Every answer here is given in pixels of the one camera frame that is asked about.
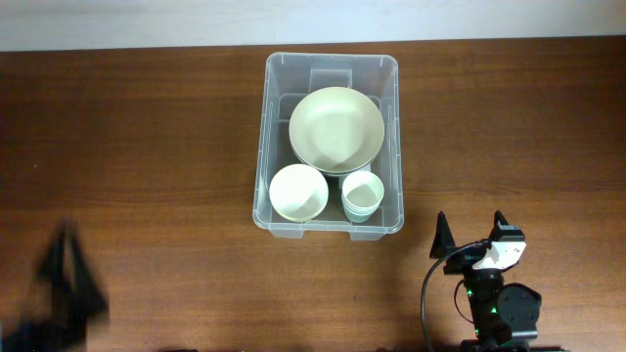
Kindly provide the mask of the grey plastic cup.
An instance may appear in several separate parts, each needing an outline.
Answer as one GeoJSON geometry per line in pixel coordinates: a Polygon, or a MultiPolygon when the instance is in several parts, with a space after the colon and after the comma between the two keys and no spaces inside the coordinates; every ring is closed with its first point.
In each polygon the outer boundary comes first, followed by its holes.
{"type": "Polygon", "coordinates": [[[377,201],[369,206],[360,206],[352,203],[348,198],[343,198],[342,205],[347,216],[364,217],[371,216],[380,207],[380,202],[377,201]]]}

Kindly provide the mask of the green plastic cup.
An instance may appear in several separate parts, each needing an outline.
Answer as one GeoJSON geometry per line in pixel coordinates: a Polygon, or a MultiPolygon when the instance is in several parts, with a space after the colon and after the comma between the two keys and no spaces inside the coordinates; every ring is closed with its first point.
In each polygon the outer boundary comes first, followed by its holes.
{"type": "Polygon", "coordinates": [[[355,213],[355,212],[350,211],[349,209],[345,209],[344,214],[346,218],[352,223],[364,223],[373,216],[373,212],[355,213]]]}

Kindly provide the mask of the cream plastic cup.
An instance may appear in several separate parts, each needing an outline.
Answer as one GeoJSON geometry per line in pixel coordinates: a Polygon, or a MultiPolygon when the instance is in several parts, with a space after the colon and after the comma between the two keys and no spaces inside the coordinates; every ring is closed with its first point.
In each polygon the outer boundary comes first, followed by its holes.
{"type": "Polygon", "coordinates": [[[341,196],[348,198],[356,205],[373,205],[377,201],[382,201],[384,185],[382,180],[373,172],[356,171],[344,179],[341,196]]]}

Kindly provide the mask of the beige plate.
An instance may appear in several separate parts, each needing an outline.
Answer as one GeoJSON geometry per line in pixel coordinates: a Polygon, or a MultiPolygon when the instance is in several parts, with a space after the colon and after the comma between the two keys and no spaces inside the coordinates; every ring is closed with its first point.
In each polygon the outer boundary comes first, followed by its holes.
{"type": "Polygon", "coordinates": [[[327,170],[323,170],[322,168],[319,168],[319,167],[317,167],[317,166],[314,166],[312,163],[310,163],[310,162],[308,162],[308,161],[305,161],[305,160],[304,160],[304,159],[303,159],[303,158],[302,158],[302,157],[301,157],[301,156],[297,153],[297,151],[296,151],[294,148],[291,148],[291,149],[292,149],[292,151],[293,151],[294,155],[297,157],[297,159],[298,159],[299,161],[301,161],[302,163],[307,164],[307,165],[309,165],[309,166],[312,166],[313,168],[317,169],[318,171],[320,171],[320,172],[321,172],[322,174],[324,174],[325,176],[329,176],[329,177],[342,177],[342,176],[346,176],[346,175],[348,175],[349,173],[352,173],[352,172],[355,172],[355,171],[358,171],[358,170],[361,170],[361,169],[364,169],[364,168],[370,167],[371,163],[372,163],[372,162],[373,162],[373,161],[374,161],[374,160],[375,160],[375,159],[379,156],[379,154],[380,154],[380,153],[377,153],[375,156],[373,156],[370,160],[368,160],[365,164],[363,164],[363,165],[361,165],[361,166],[358,166],[358,167],[356,167],[356,168],[354,168],[354,169],[350,169],[350,170],[347,170],[347,171],[341,171],[341,172],[338,172],[338,171],[327,171],[327,170]]]}

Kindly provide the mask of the clear plastic storage bin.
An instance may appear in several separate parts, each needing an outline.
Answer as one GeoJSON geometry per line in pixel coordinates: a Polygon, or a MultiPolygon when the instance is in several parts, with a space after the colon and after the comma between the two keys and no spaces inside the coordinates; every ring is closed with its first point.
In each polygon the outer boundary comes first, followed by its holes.
{"type": "Polygon", "coordinates": [[[254,223],[277,238],[300,239],[307,232],[345,232],[353,241],[378,241],[404,224],[399,117],[399,68],[388,55],[276,52],[266,61],[263,107],[256,167],[254,223]],[[381,112],[384,140],[366,166],[384,185],[380,207],[364,223],[352,223],[341,204],[341,177],[329,177],[329,201],[324,211],[305,223],[280,216],[269,199],[273,176],[298,163],[289,138],[289,120],[296,105],[309,93],[332,86],[355,89],[381,112]]]}

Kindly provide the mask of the cream plate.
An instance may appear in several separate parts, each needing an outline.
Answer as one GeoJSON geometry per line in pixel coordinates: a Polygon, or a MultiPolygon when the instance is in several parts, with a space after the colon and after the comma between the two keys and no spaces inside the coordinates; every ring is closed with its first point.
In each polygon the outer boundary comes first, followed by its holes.
{"type": "Polygon", "coordinates": [[[294,108],[291,147],[314,166],[347,171],[380,152],[385,127],[379,107],[351,88],[327,87],[304,97],[294,108]]]}

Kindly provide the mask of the white bowl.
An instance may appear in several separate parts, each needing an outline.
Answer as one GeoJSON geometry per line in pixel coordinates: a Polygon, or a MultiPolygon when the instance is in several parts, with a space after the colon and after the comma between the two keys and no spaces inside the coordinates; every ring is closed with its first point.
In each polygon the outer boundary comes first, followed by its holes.
{"type": "Polygon", "coordinates": [[[306,164],[292,164],[273,177],[269,196],[274,210],[292,222],[306,222],[320,215],[329,200],[326,178],[306,164]]]}

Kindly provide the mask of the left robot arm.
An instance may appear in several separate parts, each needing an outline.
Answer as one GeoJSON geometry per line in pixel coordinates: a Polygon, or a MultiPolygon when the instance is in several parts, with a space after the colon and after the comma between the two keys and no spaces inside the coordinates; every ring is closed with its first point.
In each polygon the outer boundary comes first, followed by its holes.
{"type": "Polygon", "coordinates": [[[1,342],[3,351],[67,351],[86,341],[90,321],[109,312],[106,296],[78,239],[75,223],[60,222],[34,272],[50,292],[50,315],[22,320],[1,342]]]}

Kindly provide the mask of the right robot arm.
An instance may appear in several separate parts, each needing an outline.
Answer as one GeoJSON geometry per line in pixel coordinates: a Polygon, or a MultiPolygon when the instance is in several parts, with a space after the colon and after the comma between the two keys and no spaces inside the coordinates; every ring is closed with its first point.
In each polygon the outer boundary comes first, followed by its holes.
{"type": "Polygon", "coordinates": [[[503,274],[519,263],[526,248],[525,234],[494,213],[488,238],[457,246],[443,212],[437,215],[429,257],[435,261],[426,273],[428,281],[438,266],[446,275],[461,275],[466,289],[475,339],[464,340],[462,351],[528,351],[538,337],[542,296],[528,286],[505,284],[503,274]]]}

